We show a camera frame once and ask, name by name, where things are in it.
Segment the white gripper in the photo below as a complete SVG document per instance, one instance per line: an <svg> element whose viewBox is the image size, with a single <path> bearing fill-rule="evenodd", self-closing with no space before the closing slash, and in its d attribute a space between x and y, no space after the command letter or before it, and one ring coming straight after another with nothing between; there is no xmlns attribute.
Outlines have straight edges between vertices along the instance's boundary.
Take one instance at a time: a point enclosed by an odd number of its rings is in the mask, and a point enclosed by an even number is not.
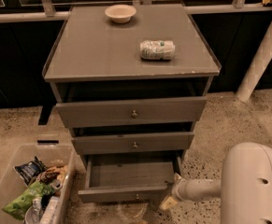
<svg viewBox="0 0 272 224"><path fill-rule="evenodd" d="M169 210L170 208L176 206L178 202L184 201L184 198L181 196L180 191L185 187L186 180L179 175L174 173L174 184L171 189L172 195L167 195L160 204L160 209L163 211Z"/></svg>

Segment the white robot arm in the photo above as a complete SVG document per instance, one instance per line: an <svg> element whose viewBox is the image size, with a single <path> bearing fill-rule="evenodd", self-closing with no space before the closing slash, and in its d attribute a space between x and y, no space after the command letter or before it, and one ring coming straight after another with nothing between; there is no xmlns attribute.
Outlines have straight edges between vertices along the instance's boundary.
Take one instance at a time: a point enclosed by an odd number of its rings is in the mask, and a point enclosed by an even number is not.
<svg viewBox="0 0 272 224"><path fill-rule="evenodd" d="M160 208L212 198L221 200L221 224L272 224L272 148L251 142L233 146L224 159L220 180L175 174Z"/></svg>

